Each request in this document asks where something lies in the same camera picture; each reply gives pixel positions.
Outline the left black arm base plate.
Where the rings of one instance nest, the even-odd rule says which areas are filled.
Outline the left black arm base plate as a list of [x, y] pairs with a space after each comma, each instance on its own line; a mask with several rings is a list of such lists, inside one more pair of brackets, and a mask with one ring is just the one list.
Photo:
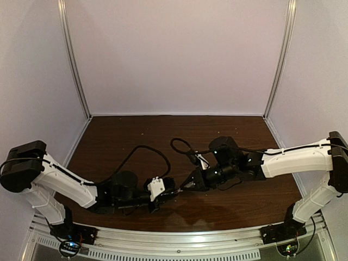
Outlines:
[[95, 227], [78, 224], [49, 225], [50, 234], [59, 239], [71, 240], [76, 243], [93, 245], [95, 243], [98, 229]]

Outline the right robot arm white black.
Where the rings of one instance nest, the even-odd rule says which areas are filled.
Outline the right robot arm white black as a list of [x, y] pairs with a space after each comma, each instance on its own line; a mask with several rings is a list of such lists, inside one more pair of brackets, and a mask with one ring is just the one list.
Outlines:
[[309, 195], [288, 208], [282, 224], [271, 226], [275, 234], [294, 237], [313, 214], [347, 193], [347, 143], [338, 132], [309, 145], [263, 151], [241, 148], [232, 137], [220, 136], [209, 144], [208, 151], [217, 165], [198, 165], [181, 185], [182, 190], [208, 191], [234, 178], [263, 181], [295, 172], [325, 173]]

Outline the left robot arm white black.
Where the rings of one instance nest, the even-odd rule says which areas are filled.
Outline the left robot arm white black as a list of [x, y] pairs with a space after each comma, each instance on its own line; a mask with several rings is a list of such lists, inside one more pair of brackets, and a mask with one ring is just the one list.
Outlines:
[[102, 182], [86, 180], [54, 160], [41, 140], [9, 151], [1, 163], [1, 186], [24, 195], [46, 218], [52, 235], [63, 239], [81, 237], [87, 230], [73, 222], [71, 210], [55, 200], [49, 189], [95, 214], [139, 207], [147, 207], [153, 213], [178, 194], [174, 178], [167, 174], [147, 179], [143, 189], [138, 188], [138, 177], [131, 171], [117, 170]]

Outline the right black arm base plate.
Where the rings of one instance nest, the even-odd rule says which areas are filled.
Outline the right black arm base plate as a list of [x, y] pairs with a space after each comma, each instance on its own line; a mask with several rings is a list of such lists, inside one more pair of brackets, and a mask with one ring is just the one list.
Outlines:
[[286, 221], [276, 225], [264, 226], [259, 231], [265, 245], [295, 239], [307, 233], [305, 225], [297, 221]]

